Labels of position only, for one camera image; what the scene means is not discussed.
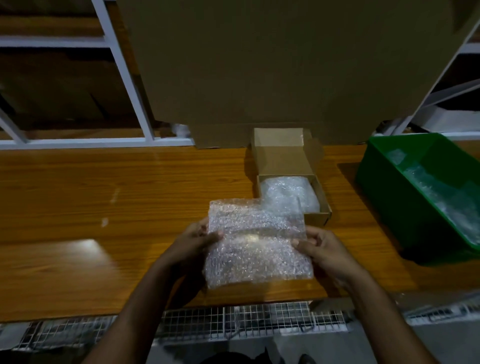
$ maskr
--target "green plastic bin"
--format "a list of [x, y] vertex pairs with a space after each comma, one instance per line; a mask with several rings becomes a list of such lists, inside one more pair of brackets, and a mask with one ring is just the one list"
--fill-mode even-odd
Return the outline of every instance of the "green plastic bin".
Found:
[[[403, 158], [392, 158], [398, 150]], [[480, 163], [436, 133], [370, 138], [356, 182], [398, 239], [405, 259], [437, 265], [480, 258], [480, 245], [471, 243], [411, 182], [409, 168], [418, 165], [451, 187], [460, 189], [466, 182], [480, 186]], [[480, 196], [468, 196], [480, 211]]]

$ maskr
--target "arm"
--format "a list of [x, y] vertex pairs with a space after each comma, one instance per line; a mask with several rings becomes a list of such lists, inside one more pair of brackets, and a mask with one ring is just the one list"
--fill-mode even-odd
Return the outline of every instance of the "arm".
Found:
[[307, 241], [295, 241], [294, 247], [311, 256], [350, 294], [379, 363], [437, 363], [385, 290], [335, 234], [308, 226], [307, 236]]
[[207, 222], [190, 225], [152, 264], [84, 364], [146, 362], [173, 282], [192, 258], [222, 237], [220, 232], [206, 235]]

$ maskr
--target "open cardboard box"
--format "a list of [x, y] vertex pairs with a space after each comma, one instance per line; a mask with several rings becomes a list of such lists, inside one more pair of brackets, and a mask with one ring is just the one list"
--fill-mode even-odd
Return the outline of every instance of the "open cardboard box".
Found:
[[308, 129], [255, 128], [252, 136], [252, 153], [257, 164], [257, 189], [271, 177], [302, 176], [308, 178], [320, 203], [319, 213], [304, 214], [305, 224], [321, 227], [332, 215], [322, 185], [315, 175], [316, 166], [323, 158], [320, 142], [312, 138]]

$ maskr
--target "wooden table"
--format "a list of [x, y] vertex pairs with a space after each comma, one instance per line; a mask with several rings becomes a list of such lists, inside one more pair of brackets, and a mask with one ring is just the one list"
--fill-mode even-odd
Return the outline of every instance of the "wooden table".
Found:
[[[365, 146], [327, 146], [318, 177], [327, 228], [391, 292], [480, 287], [480, 261], [435, 268], [401, 259], [353, 183]], [[136, 283], [211, 200], [253, 196], [248, 149], [194, 147], [0, 152], [0, 322], [119, 312]], [[173, 305], [341, 295], [318, 280], [213, 291], [185, 279]]]

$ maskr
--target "person's right hand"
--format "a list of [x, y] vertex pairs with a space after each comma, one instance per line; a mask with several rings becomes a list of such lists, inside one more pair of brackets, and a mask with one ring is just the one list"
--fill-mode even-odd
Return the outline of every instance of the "person's right hand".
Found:
[[340, 286], [346, 288], [355, 277], [365, 272], [334, 233], [314, 226], [306, 228], [308, 240], [295, 240], [293, 247], [312, 257]]

